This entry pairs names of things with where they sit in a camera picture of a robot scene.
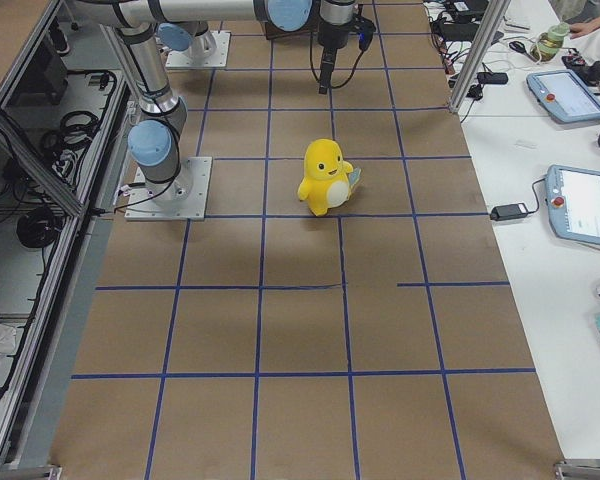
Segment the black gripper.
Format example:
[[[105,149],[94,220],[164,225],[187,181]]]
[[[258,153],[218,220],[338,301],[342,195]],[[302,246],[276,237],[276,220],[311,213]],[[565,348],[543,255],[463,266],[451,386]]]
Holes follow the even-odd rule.
[[[327,94],[336,63],[336,50],[344,48],[353,25],[354,1],[321,0],[319,8],[318,42],[324,47],[318,79],[318,93]]]

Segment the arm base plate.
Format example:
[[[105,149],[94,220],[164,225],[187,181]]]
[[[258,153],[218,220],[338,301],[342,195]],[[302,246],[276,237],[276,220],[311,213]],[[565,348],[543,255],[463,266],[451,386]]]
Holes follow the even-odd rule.
[[[130,207],[125,208],[128,221],[203,221],[212,171],[211,157],[187,157],[181,160],[181,170],[168,189],[166,185],[146,183],[144,174],[136,168],[134,182],[141,186],[130,192]]]
[[[225,68],[231,33],[208,30],[191,36],[187,32],[178,40],[169,40],[166,68],[170,71]]]

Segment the person hand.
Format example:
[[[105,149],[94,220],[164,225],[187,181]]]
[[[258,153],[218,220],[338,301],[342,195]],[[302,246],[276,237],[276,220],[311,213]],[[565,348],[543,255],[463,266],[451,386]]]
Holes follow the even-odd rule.
[[[580,38],[595,32],[599,28],[600,22],[597,20],[573,23],[570,25],[570,36],[572,39]]]

